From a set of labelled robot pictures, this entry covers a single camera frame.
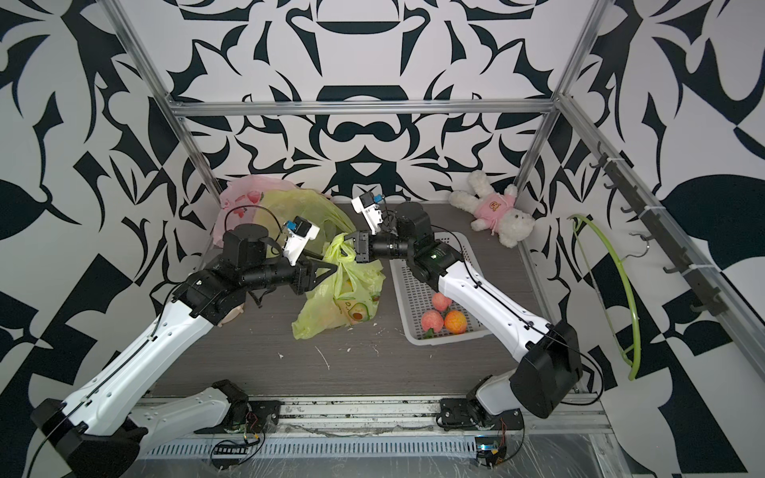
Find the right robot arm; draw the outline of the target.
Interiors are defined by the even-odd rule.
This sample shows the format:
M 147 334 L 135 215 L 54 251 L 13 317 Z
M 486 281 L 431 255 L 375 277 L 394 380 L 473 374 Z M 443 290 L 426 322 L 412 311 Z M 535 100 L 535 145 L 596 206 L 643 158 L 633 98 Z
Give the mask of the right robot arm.
M 380 195 L 353 199 L 367 229 L 349 235 L 360 263 L 402 260 L 410 274 L 436 293 L 462 306 L 510 352 L 517 366 L 484 380 L 470 396 L 478 411 L 496 416 L 524 408 L 547 418 L 583 376 L 578 334 L 565 323 L 552 324 L 529 312 L 490 284 L 459 248 L 439 241 L 424 207 L 400 204 L 394 231 L 384 230 Z

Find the white plastic basket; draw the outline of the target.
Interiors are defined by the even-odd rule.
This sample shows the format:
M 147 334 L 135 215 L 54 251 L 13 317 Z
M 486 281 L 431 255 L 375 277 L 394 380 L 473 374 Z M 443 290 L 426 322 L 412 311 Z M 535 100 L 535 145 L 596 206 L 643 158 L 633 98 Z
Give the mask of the white plastic basket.
M 450 310 L 462 312 L 466 316 L 466 332 L 456 335 L 442 329 L 439 333 L 430 334 L 422 328 L 422 315 L 433 309 L 434 290 L 414 278 L 406 261 L 402 259 L 390 261 L 390 278 L 396 291 L 396 302 L 398 302 L 404 336 L 412 345 L 440 346 L 481 339 L 490 335 L 490 332 L 472 314 L 457 303 L 453 303 Z

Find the green plastic bag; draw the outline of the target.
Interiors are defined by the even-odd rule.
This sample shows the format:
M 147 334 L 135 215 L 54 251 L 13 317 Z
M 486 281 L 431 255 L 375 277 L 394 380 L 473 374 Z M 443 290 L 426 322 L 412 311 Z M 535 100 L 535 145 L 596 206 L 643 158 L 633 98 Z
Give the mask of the green plastic bag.
M 254 209 L 252 222 L 266 227 L 272 238 L 279 234 L 279 227 L 269 211 L 280 224 L 300 216 L 318 226 L 320 231 L 317 238 L 308 242 L 306 250 L 319 255 L 325 252 L 337 235 L 356 230 L 356 225 L 346 212 L 326 196 L 311 189 L 270 190 L 263 194 L 259 205 L 260 208 Z
M 292 323 L 296 340 L 372 320 L 379 309 L 384 279 L 380 260 L 358 263 L 342 256 L 344 234 L 326 247 L 323 260 L 338 266 L 338 271 L 315 290 L 306 294 L 306 303 Z

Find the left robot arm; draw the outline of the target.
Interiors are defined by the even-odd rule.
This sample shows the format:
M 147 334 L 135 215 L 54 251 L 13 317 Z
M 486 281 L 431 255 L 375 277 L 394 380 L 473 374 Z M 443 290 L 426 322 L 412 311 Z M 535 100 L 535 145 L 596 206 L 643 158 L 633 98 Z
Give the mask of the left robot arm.
M 337 270 L 307 251 L 319 227 L 297 216 L 279 245 L 258 224 L 225 232 L 223 248 L 171 292 L 161 314 L 109 366 L 65 400 L 48 398 L 31 419 L 77 477 L 120 477 L 145 452 L 185 434 L 239 425 L 249 398 L 229 380 L 157 408 L 137 403 L 214 328 L 240 314 L 249 294 L 280 286 L 312 291 Z

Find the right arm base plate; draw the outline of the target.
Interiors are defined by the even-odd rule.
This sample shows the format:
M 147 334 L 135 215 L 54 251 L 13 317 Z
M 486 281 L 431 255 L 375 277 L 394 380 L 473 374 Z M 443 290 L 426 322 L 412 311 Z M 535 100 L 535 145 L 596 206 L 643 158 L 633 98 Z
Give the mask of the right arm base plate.
M 477 400 L 468 398 L 442 398 L 436 424 L 450 430 L 520 431 L 525 427 L 519 408 L 492 415 Z

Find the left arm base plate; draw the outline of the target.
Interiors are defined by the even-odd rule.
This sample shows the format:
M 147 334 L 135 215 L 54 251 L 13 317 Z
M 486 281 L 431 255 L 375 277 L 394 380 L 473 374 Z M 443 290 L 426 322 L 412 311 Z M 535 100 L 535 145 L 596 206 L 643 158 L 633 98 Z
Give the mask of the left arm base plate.
M 280 400 L 250 400 L 245 411 L 244 432 L 259 434 L 274 431 L 281 418 Z

